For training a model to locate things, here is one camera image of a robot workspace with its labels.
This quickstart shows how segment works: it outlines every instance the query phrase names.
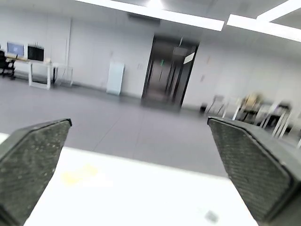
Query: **textured fabric surface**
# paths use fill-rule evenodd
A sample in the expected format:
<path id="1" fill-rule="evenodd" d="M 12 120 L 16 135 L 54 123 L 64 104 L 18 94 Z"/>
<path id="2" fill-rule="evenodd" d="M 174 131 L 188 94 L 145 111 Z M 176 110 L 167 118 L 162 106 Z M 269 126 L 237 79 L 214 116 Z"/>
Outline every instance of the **textured fabric surface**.
<path id="1" fill-rule="evenodd" d="M 64 121 L 31 132 L 0 160 L 0 206 L 19 225 L 52 178 L 69 127 Z"/>
<path id="2" fill-rule="evenodd" d="M 265 221 L 291 178 L 244 130 L 214 120 L 209 125 L 229 178 L 254 219 Z"/>

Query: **table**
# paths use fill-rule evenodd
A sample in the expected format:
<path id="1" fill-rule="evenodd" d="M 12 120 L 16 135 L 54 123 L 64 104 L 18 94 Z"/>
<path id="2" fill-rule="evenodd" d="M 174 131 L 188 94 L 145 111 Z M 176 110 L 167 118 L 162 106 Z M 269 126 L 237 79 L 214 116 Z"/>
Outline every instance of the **table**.
<path id="1" fill-rule="evenodd" d="M 45 61 L 37 61 L 37 60 L 29 60 L 24 57 L 18 57 L 16 58 L 15 56 L 6 56 L 7 59 L 12 59 L 15 61 L 19 62 L 24 62 L 28 64 L 28 85 L 29 86 L 34 86 L 38 88 L 43 88 L 43 89 L 50 89 L 51 88 L 51 71 L 53 70 L 53 79 L 52 83 L 55 82 L 55 75 L 57 73 L 58 68 L 66 68 L 67 70 L 71 69 L 71 74 L 73 74 L 73 69 L 67 65 L 60 64 L 60 63 L 49 63 Z M 47 67 L 47 84 L 42 84 L 39 82 L 33 82 L 32 80 L 32 65 L 42 65 Z"/>
<path id="2" fill-rule="evenodd" d="M 7 137 L 0 133 L 0 143 Z M 213 223 L 205 216 L 218 216 Z M 257 226 L 226 178 L 64 147 L 25 226 Z"/>

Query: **fluorescent light panel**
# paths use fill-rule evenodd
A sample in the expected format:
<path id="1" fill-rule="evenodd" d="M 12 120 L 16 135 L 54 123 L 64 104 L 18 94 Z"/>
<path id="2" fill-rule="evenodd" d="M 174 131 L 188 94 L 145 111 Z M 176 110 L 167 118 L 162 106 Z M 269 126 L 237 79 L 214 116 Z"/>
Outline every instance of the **fluorescent light panel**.
<path id="1" fill-rule="evenodd" d="M 136 13 L 143 16 L 150 16 L 162 20 L 168 20 L 180 24 L 187 24 L 195 27 L 207 28 L 215 31 L 221 31 L 224 25 L 224 21 L 210 19 L 200 16 L 192 16 L 183 13 L 175 13 L 161 9 L 148 8 L 144 6 L 138 6 L 128 4 L 124 2 L 111 1 L 111 0 L 75 0 L 84 3 L 89 3 L 97 6 L 103 6 L 107 8 L 113 8 L 129 13 Z"/>
<path id="2" fill-rule="evenodd" d="M 301 8 L 301 0 L 289 0 L 259 15 L 257 20 L 271 22 L 299 8 Z"/>
<path id="3" fill-rule="evenodd" d="M 227 25 L 301 42 L 301 30 L 231 14 Z"/>

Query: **black chair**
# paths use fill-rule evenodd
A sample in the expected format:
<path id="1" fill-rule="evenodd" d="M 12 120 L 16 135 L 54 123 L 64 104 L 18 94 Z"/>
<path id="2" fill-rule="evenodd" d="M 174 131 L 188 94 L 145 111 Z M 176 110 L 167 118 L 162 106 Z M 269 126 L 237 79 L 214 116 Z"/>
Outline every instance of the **black chair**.
<path id="1" fill-rule="evenodd" d="M 0 69 L 2 69 L 1 75 L 10 76 L 10 79 L 15 79 L 15 60 L 7 61 L 5 53 L 0 50 Z"/>

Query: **white table surface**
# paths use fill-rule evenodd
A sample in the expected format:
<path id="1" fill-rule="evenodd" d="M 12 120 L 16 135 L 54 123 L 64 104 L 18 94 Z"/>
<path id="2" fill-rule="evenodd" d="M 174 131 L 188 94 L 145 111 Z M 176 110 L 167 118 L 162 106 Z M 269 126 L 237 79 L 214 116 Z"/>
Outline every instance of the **white table surface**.
<path id="1" fill-rule="evenodd" d="M 0 143 L 8 135 L 0 133 Z M 205 216 L 218 216 L 216 223 Z M 25 226 L 257 226 L 226 178 L 64 147 Z"/>

